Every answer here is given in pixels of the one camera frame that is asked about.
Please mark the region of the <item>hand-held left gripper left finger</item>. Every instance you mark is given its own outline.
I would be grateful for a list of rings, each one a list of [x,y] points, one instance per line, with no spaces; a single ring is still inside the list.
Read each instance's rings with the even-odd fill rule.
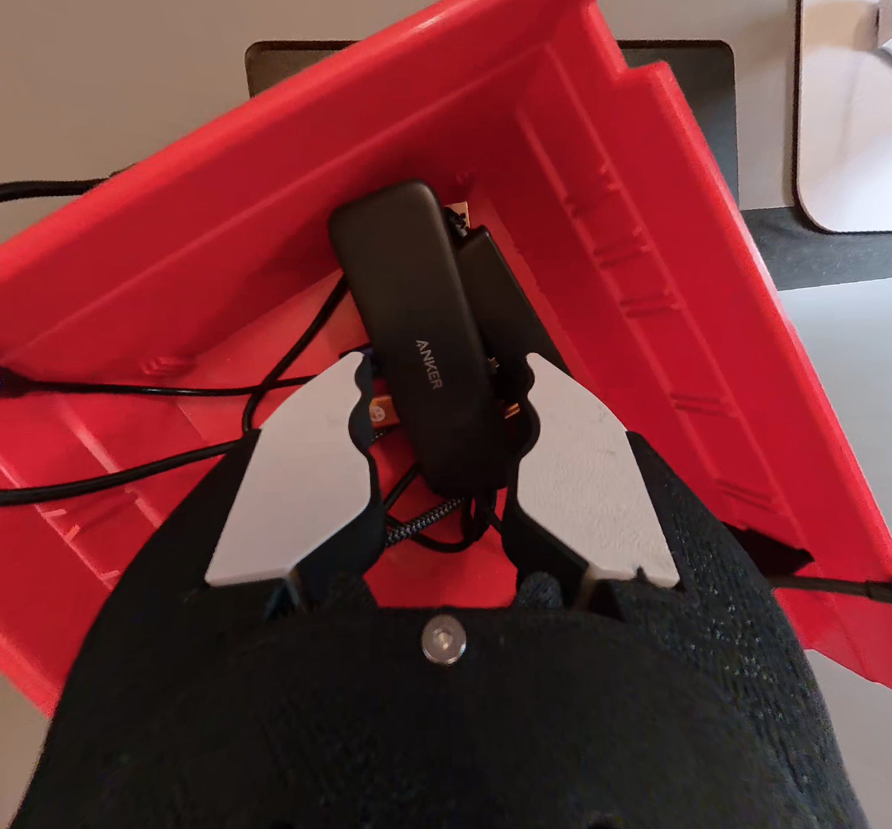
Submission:
[[[370,360],[351,352],[262,423],[205,573],[213,588],[284,581],[305,609],[359,578],[385,549],[370,453]]]

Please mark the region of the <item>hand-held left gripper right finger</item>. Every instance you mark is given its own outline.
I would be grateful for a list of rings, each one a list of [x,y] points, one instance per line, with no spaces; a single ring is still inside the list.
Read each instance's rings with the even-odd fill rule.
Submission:
[[[530,434],[510,472],[502,543],[518,582],[546,574],[564,600],[601,581],[680,582],[660,518],[617,416],[544,356],[525,358]]]

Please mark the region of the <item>red plastic bin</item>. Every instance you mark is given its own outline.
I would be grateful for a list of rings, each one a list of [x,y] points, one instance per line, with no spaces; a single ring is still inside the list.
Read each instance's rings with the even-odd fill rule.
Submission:
[[[735,527],[825,577],[890,533],[693,112],[596,0],[442,0],[2,244],[2,364],[243,386],[337,278],[327,222],[405,179],[490,227],[574,377]]]

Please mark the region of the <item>instruction sheet board white stand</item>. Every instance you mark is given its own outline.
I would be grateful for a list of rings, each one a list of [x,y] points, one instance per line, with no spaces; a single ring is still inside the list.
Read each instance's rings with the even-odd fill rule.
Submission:
[[[809,220],[890,232],[890,0],[798,0],[796,137]]]

